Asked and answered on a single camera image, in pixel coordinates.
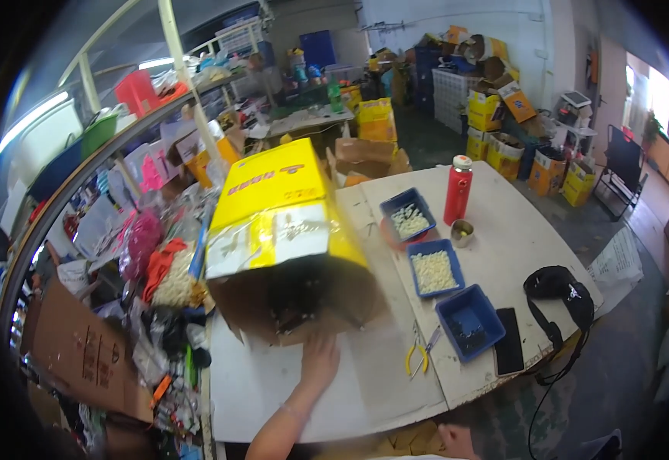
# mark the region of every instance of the folding chair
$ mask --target folding chair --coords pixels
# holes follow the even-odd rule
[[[613,216],[613,222],[617,222],[629,206],[633,209],[636,208],[643,185],[646,183],[649,174],[646,173],[643,178],[641,177],[641,167],[643,165],[641,146],[612,124],[608,125],[608,147],[605,151],[605,157],[607,164],[600,173],[600,179],[595,184],[593,195]],[[612,191],[624,204],[620,214],[616,214],[611,205],[597,194],[598,187],[601,184]]]

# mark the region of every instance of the yellow-handled pliers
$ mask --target yellow-handled pliers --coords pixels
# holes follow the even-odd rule
[[[416,333],[416,336],[414,337],[414,344],[411,345],[411,348],[409,348],[409,352],[406,354],[406,373],[413,378],[414,375],[416,375],[417,372],[419,372],[418,366],[416,366],[416,370],[414,373],[411,373],[411,355],[414,354],[414,350],[418,347],[419,351],[421,352],[421,363],[423,363],[422,366],[422,371],[425,373],[426,368],[429,367],[429,356],[426,354],[426,350],[424,350],[424,347],[418,344],[419,341],[419,336],[418,333]]]

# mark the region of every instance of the human hand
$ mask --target human hand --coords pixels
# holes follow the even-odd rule
[[[303,344],[300,387],[321,394],[337,375],[339,347],[337,337],[315,333]]]
[[[480,460],[473,450],[470,428],[459,425],[439,425],[438,430],[448,457]]]

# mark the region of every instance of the white bottle lid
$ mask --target white bottle lid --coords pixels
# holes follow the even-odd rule
[[[470,160],[470,157],[466,157],[464,155],[458,155],[452,158],[452,166],[454,166],[457,169],[472,168],[472,160]]]

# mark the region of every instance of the orange cloth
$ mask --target orange cloth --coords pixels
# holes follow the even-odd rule
[[[143,302],[150,302],[158,285],[170,271],[173,254],[186,249],[186,247],[186,243],[181,238],[174,238],[166,244],[162,251],[154,251],[150,255],[150,262],[148,262],[148,270],[146,271],[148,281],[143,291]]]

